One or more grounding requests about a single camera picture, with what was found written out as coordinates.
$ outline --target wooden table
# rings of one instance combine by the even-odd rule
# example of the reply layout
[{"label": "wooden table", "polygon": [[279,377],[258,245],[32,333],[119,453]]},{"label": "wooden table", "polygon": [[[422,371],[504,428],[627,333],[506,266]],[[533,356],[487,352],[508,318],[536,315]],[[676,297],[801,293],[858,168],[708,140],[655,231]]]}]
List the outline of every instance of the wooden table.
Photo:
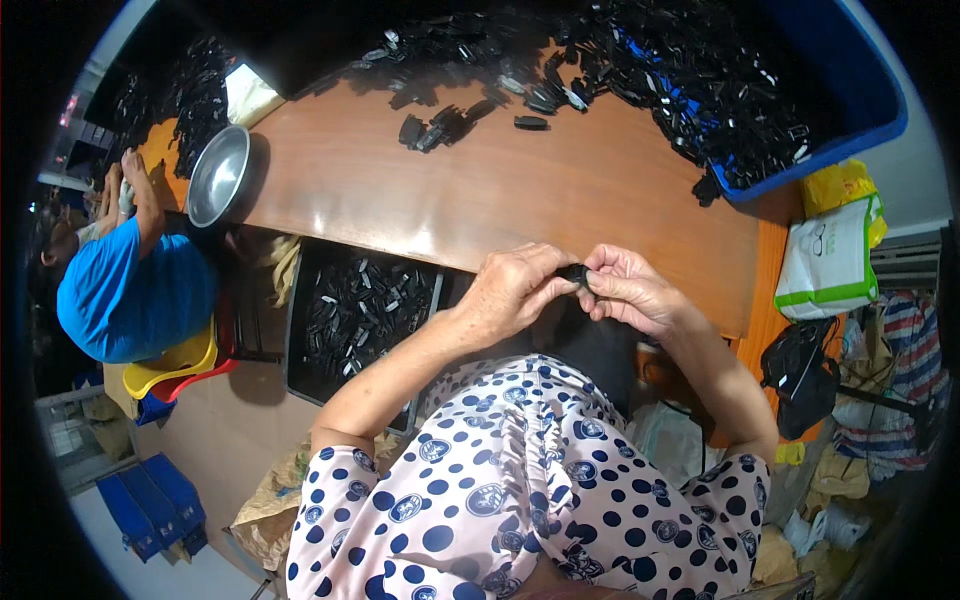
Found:
[{"label": "wooden table", "polygon": [[[701,208],[690,193],[701,171],[648,112],[611,94],[587,114],[562,108],[550,132],[516,130],[514,116],[529,111],[515,98],[454,146],[411,152],[397,143],[408,112],[428,120],[482,98],[477,85],[437,91],[438,107],[393,111],[391,93],[357,96],[341,83],[278,108],[252,128],[269,144],[270,166],[239,220],[465,271],[530,240],[580,256],[613,243],[646,256],[761,376],[760,354],[787,325],[773,295],[786,225],[803,215],[796,185],[739,210],[722,200]],[[141,152],[148,170],[166,161],[156,182],[176,209],[186,182],[171,175],[167,130],[156,126]]]}]

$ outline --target metal bowl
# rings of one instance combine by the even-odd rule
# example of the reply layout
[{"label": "metal bowl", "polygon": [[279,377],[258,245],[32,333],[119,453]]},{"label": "metal bowl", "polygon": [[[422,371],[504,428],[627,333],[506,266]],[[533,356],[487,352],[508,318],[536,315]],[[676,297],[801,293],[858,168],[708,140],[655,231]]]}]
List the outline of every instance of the metal bowl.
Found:
[{"label": "metal bowl", "polygon": [[240,195],[250,164],[250,133],[230,125],[197,158],[186,190],[186,212],[198,228],[213,224]]}]

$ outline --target blue storage bin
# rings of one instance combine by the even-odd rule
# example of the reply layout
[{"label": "blue storage bin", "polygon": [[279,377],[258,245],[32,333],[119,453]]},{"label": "blue storage bin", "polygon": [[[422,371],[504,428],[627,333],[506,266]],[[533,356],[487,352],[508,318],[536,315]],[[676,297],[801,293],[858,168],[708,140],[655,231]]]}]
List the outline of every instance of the blue storage bin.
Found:
[{"label": "blue storage bin", "polygon": [[177,406],[176,400],[167,403],[154,396],[153,393],[147,392],[147,395],[140,400],[140,416],[134,422],[139,427],[157,419],[163,419],[174,412],[175,406]]},{"label": "blue storage bin", "polygon": [[167,498],[173,502],[177,515],[183,522],[184,531],[193,531],[206,520],[204,508],[200,505],[197,489],[183,476],[163,452],[151,456],[143,462],[143,467],[160,487]]},{"label": "blue storage bin", "polygon": [[[752,200],[878,146],[903,133],[907,124],[906,100],[897,78],[847,7],[838,0],[759,0],[757,5],[782,30],[782,43],[818,76],[816,87],[832,93],[840,132],[808,152],[803,162],[743,190],[731,189],[724,166],[711,164],[721,192],[732,203]],[[633,50],[640,54],[635,45]],[[697,105],[691,105],[695,112]]]},{"label": "blue storage bin", "polygon": [[179,540],[186,533],[183,521],[177,514],[173,503],[154,483],[147,470],[141,465],[129,468],[120,473],[120,480],[130,490],[133,499],[140,506],[147,518],[159,532],[160,546],[166,550],[170,544]]},{"label": "blue storage bin", "polygon": [[104,498],[107,510],[124,536],[124,544],[133,548],[144,563],[162,549],[160,535],[153,523],[133,499],[130,490],[120,480],[120,475],[111,475],[97,482],[97,490]]}]

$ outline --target hand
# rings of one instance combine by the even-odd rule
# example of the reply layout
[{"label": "hand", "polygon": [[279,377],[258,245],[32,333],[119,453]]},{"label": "hand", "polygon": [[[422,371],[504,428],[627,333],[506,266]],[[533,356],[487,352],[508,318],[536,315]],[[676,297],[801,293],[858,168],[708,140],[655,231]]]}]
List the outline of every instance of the hand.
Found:
[{"label": "hand", "polygon": [[549,244],[530,243],[487,256],[463,299],[451,309],[461,341],[470,350],[487,348],[532,324],[548,302],[580,288],[553,276],[575,262],[576,256]]},{"label": "hand", "polygon": [[659,340],[670,336],[678,316],[693,305],[636,252],[600,244],[584,264],[590,290],[601,297],[580,297],[594,321],[613,317]]},{"label": "hand", "polygon": [[143,156],[133,148],[128,148],[120,158],[120,164],[123,167],[123,175],[127,181],[136,187],[140,183],[149,183],[147,176],[147,166],[143,163]]}]

